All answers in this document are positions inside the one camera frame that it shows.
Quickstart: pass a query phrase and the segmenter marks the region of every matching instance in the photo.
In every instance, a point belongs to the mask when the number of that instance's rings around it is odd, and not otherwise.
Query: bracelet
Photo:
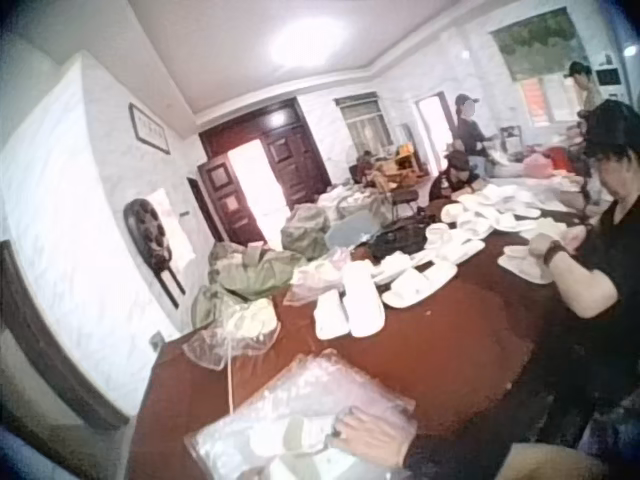
[[[545,252],[544,257],[542,258],[542,263],[544,263],[548,267],[554,257],[560,252],[568,253],[567,249],[564,248],[564,245],[562,245],[562,243],[560,243],[558,240],[554,240],[553,242],[551,242],[549,248]]]

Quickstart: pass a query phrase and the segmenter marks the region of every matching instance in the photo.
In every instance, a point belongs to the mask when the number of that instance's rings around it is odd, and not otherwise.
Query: picture frame
[[[143,112],[133,103],[129,103],[129,116],[136,139],[169,155],[169,142],[164,127]]]

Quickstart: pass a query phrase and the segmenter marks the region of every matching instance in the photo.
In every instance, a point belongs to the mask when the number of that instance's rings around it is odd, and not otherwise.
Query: pink bag
[[[522,162],[524,176],[531,178],[549,178],[553,176],[553,162],[541,153],[534,153]]]

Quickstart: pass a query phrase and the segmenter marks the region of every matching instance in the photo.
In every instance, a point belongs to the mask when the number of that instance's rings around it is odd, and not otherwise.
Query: double door
[[[293,125],[268,132],[260,136],[260,141],[265,161],[280,184],[289,209],[300,203],[312,203],[326,190],[326,170],[304,126]],[[229,239],[242,245],[264,240],[229,155],[218,155],[198,169]]]

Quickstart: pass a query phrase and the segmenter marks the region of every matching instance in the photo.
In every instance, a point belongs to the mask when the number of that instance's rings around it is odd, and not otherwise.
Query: black bag
[[[426,222],[416,221],[415,218],[394,222],[370,242],[371,256],[380,261],[397,251],[407,255],[422,251],[427,242],[426,228]]]

